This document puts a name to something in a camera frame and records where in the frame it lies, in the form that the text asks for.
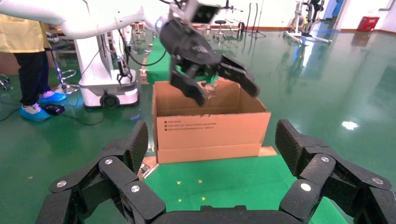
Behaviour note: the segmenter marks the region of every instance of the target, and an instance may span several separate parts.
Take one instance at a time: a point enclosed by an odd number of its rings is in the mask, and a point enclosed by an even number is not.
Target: open cardboard box
[[[153,136],[158,163],[258,156],[271,113],[239,84],[216,81],[206,103],[169,82],[153,88]]]

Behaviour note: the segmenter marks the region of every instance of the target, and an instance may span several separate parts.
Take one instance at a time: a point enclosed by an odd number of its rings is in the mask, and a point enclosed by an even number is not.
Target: person
[[[50,48],[44,24],[0,14],[0,52],[13,53],[20,65],[22,106],[19,114],[27,119],[42,121],[51,117],[38,103],[66,99],[48,86],[49,65],[44,48]]]
[[[344,0],[336,0],[336,1],[337,1],[337,4],[333,10],[332,21],[329,24],[329,29],[334,28],[334,25],[335,25],[338,15],[339,15],[339,12],[341,11],[342,3],[344,2]]]

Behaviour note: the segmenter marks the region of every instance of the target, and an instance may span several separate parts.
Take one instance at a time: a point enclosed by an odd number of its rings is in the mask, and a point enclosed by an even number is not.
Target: yellow jacket
[[[42,22],[0,14],[0,52],[35,53],[49,47]]]

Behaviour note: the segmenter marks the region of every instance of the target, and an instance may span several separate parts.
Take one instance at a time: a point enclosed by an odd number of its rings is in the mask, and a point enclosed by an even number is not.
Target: blue shoe cover
[[[22,107],[19,110],[19,114],[26,119],[34,121],[43,121],[51,117],[51,115],[47,114],[47,112],[43,109],[41,109],[41,111],[38,113],[31,114],[26,112]]]
[[[41,98],[37,102],[40,104],[45,104],[45,103],[51,103],[51,102],[59,102],[66,99],[66,94],[55,92],[54,95],[47,97],[47,98]]]

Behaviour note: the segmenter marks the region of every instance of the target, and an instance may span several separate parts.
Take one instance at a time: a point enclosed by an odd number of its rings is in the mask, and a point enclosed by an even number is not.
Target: green epoxy floor
[[[287,118],[300,132],[322,138],[345,159],[396,184],[396,139],[392,134],[396,126],[396,37],[373,33],[365,43],[362,33],[319,32],[333,43],[307,43],[302,63],[293,66],[297,46],[284,40],[280,32],[265,34],[267,38],[244,36],[240,42],[226,41],[220,46],[210,40],[214,49],[234,56],[256,78],[259,98],[272,112],[264,145],[275,147],[276,122]],[[61,61],[64,70],[78,68],[75,57],[66,58]],[[0,91],[2,102],[20,98],[17,76],[12,81],[13,90]],[[57,84],[54,71],[50,83]],[[79,92],[72,94],[65,104],[75,104],[78,97]],[[138,107],[86,110],[81,98],[76,107],[66,106],[68,115],[88,123],[104,116],[96,126],[83,126],[62,116],[30,122],[17,113],[1,122],[0,223],[33,223],[52,181],[91,161],[109,140],[128,136],[136,120],[145,120],[151,132],[151,99],[152,87],[146,85],[141,87]],[[17,107],[0,104],[0,119]],[[345,121],[358,127],[348,130],[342,126]],[[152,147],[148,155],[153,155]],[[114,223],[120,220],[115,213],[106,202],[86,223]]]

